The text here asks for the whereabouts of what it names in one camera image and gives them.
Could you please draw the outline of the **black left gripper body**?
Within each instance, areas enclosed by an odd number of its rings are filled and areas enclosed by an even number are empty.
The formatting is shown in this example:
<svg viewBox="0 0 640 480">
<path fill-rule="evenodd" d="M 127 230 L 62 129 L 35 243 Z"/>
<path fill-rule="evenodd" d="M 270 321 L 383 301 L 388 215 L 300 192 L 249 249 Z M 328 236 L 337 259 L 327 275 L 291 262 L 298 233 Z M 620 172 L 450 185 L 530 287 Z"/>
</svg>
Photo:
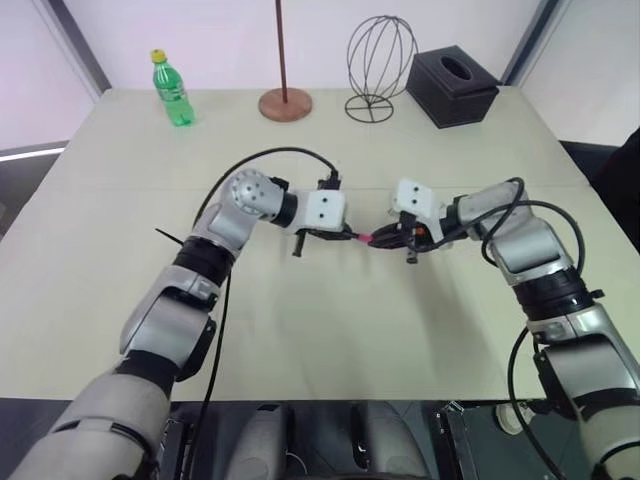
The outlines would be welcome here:
<svg viewBox="0 0 640 480">
<path fill-rule="evenodd" d="M 296 244 L 292 255 L 297 258 L 302 257 L 302 251 L 304 248 L 304 243 L 306 240 L 306 236 L 310 235 L 316 238 L 319 238 L 324 241 L 349 241 L 345 240 L 343 229 L 338 232 L 317 230 L 317 229 L 301 229 L 296 232 Z"/>
</svg>

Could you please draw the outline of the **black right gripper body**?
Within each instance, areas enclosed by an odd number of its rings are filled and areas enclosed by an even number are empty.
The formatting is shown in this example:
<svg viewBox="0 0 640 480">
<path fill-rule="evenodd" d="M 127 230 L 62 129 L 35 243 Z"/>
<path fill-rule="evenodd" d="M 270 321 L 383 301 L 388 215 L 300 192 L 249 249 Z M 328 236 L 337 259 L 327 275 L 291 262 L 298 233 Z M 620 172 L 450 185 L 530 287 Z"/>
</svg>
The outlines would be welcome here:
<svg viewBox="0 0 640 480">
<path fill-rule="evenodd" d="M 421 253 L 422 245 L 418 242 L 417 217 L 406 211 L 401 211 L 399 216 L 400 236 L 407 248 L 406 262 L 409 265 L 418 263 L 418 255 Z"/>
</svg>

